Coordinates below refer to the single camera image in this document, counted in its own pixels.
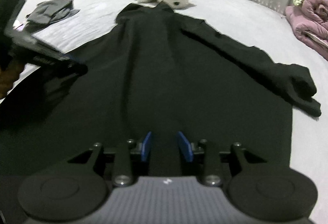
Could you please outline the black t-shirt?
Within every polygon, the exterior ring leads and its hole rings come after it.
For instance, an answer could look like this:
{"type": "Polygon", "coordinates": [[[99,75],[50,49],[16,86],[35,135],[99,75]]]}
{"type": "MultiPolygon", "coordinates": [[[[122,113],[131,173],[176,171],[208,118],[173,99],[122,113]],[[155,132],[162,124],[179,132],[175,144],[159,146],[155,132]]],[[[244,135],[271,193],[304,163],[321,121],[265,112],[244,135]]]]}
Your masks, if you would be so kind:
{"type": "Polygon", "coordinates": [[[152,132],[150,174],[179,176],[176,134],[234,142],[288,165],[292,109],[321,115],[309,69],[275,63],[202,19],[130,4],[106,35],[72,52],[88,72],[40,68],[1,103],[1,174],[29,175],[100,142],[152,132]]]}

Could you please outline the grey folded garment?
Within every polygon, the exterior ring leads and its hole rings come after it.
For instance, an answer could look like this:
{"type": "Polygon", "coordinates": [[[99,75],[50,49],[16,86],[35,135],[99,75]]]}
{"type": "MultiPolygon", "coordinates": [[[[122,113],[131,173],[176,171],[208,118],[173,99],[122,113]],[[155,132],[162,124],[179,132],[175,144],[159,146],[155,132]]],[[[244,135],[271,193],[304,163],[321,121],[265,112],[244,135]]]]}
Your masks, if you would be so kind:
{"type": "Polygon", "coordinates": [[[74,8],[73,0],[51,0],[37,4],[33,12],[26,18],[29,23],[50,25],[70,18],[79,11],[74,8]]]}

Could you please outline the pink rolled quilt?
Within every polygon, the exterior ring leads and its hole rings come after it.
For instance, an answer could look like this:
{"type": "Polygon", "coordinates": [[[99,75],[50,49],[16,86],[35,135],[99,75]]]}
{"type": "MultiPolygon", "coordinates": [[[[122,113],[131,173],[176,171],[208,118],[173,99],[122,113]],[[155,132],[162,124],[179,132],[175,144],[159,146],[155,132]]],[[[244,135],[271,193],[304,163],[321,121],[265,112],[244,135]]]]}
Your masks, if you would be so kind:
{"type": "Polygon", "coordinates": [[[304,0],[288,6],[285,16],[294,36],[327,59],[327,0],[304,0]]]}

